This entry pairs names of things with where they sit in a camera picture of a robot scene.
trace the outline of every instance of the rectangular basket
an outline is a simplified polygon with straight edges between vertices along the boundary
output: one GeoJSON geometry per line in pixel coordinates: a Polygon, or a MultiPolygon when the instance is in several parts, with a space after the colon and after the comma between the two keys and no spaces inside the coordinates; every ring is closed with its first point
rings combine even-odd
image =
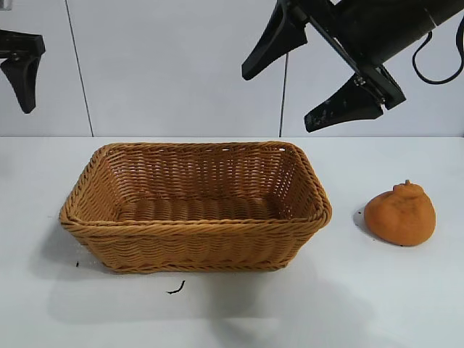
{"type": "Polygon", "coordinates": [[[59,219],[117,272],[277,270],[331,206],[292,144],[110,144],[59,219]]]}

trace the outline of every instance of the woven basket wall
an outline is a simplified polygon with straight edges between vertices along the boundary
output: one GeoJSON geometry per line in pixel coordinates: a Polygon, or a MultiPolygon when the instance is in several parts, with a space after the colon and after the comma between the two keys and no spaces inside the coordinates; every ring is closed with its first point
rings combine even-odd
{"type": "Polygon", "coordinates": [[[60,213],[125,273],[277,270],[330,218],[305,154],[281,142],[110,144],[60,213]]]}

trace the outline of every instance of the black cable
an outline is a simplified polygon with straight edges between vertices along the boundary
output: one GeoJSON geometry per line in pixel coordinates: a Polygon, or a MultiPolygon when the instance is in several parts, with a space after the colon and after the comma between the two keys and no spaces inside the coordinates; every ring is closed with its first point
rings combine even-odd
{"type": "Polygon", "coordinates": [[[457,72],[455,72],[450,77],[445,78],[444,80],[441,80],[441,81],[434,81],[434,80],[429,80],[428,78],[426,78],[424,75],[421,74],[421,72],[419,71],[418,66],[417,66],[417,64],[415,62],[415,58],[418,55],[418,53],[421,51],[421,49],[423,49],[430,42],[431,39],[432,39],[432,32],[428,33],[426,40],[420,45],[418,50],[414,53],[414,55],[413,55],[413,67],[414,67],[415,73],[418,74],[419,78],[422,81],[424,81],[426,83],[429,83],[431,85],[444,85],[445,83],[449,83],[449,82],[453,81],[464,70],[464,17],[461,20],[461,23],[459,24],[459,28],[457,29],[457,33],[456,33],[456,47],[457,47],[457,51],[459,52],[459,55],[461,57],[461,66],[459,67],[457,72]]]}

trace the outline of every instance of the black debris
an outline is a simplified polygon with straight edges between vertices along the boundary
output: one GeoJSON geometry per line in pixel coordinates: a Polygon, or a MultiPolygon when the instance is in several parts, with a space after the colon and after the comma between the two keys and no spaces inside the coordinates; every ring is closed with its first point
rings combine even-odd
{"type": "Polygon", "coordinates": [[[186,281],[182,281],[181,287],[177,290],[174,291],[166,291],[167,294],[172,295],[172,294],[177,294],[178,292],[181,292],[183,285],[186,283],[186,281]]]}

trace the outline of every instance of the white wall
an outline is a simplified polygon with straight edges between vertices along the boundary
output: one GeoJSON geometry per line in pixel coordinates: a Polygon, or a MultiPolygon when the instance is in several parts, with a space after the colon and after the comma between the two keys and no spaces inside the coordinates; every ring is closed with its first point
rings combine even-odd
{"type": "MultiPolygon", "coordinates": [[[[447,78],[460,65],[455,35],[462,13],[434,31],[433,41],[418,56],[421,71],[432,79],[447,78]]],[[[419,80],[411,59],[419,42],[386,63],[407,101],[379,119],[335,125],[308,134],[303,117],[330,97],[352,75],[352,70],[312,29],[309,44],[289,55],[284,136],[463,136],[464,74],[444,86],[419,80]]]]}
{"type": "Polygon", "coordinates": [[[0,136],[89,136],[64,0],[14,0],[12,11],[0,12],[0,28],[41,34],[47,50],[38,70],[37,107],[29,115],[0,72],[0,136]]]}
{"type": "Polygon", "coordinates": [[[278,136],[284,63],[241,63],[274,0],[68,0],[97,136],[278,136]]]}
{"type": "MultiPolygon", "coordinates": [[[[283,59],[254,80],[240,66],[263,32],[275,0],[68,0],[97,136],[277,136],[283,59]]],[[[435,30],[420,54],[427,76],[444,78],[459,56],[462,15],[435,30]]],[[[24,115],[0,73],[0,136],[89,136],[65,0],[14,0],[0,28],[40,33],[47,52],[37,109],[24,115]]],[[[376,121],[308,135],[303,117],[352,74],[310,27],[310,43],[290,53],[284,136],[462,136],[464,76],[445,86],[418,79],[411,56],[386,64],[408,100],[376,121]]]]}

